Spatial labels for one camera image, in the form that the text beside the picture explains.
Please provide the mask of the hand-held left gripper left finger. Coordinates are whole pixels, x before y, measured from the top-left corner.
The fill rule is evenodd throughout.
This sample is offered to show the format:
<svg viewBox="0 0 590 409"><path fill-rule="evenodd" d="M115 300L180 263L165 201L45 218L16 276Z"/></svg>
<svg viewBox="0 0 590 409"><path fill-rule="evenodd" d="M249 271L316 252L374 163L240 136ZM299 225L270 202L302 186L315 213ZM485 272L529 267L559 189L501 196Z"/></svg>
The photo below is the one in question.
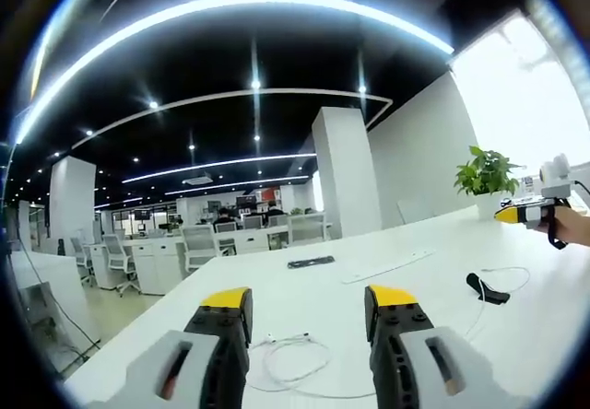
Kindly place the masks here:
<svg viewBox="0 0 590 409"><path fill-rule="evenodd" d="M165 333L130 363L114 396L87 407L240 408L250 368L253 310L249 287L209 296L183 330Z"/></svg>

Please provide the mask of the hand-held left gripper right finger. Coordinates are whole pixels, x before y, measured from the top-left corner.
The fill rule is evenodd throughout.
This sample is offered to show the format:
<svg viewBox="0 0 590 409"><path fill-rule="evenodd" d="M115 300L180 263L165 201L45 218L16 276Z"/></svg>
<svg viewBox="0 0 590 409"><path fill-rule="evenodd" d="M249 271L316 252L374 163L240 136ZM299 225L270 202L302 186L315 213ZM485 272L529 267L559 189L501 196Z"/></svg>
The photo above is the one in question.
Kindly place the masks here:
<svg viewBox="0 0 590 409"><path fill-rule="evenodd" d="M490 362L402 289L369 285L365 326L379 408L506 408Z"/></svg>

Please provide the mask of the person's right hand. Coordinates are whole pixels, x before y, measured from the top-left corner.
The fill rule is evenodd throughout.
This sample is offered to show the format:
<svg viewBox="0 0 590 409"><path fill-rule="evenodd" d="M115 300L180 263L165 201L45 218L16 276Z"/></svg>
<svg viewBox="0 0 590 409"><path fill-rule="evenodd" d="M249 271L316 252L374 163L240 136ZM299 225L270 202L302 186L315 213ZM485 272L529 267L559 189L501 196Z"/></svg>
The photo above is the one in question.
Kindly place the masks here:
<svg viewBox="0 0 590 409"><path fill-rule="evenodd" d="M588 216L583 216L566 206L554 207L553 226L541 223L535 231L550 235L563 243L590 245L590 229Z"/></svg>

